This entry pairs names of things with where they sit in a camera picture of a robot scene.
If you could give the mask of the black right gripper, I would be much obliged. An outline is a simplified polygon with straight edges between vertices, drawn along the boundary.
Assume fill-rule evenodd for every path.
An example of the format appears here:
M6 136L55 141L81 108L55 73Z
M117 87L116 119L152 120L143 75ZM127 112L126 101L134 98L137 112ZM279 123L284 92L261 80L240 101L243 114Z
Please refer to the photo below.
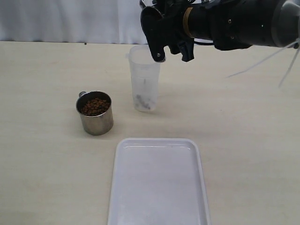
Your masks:
M184 30L183 17L193 0L153 0L153 7L145 7L140 16L141 27L155 62L165 62L164 48L181 54L183 62L194 59L194 39Z

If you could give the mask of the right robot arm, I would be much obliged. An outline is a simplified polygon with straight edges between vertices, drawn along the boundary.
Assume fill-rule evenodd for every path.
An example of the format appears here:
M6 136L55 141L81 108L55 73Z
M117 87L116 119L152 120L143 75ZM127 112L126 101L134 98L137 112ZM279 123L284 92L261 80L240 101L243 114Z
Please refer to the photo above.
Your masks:
M297 0L154 0L140 1L141 27L155 62L165 47L188 62L199 39L221 51L253 45L293 47L300 35Z

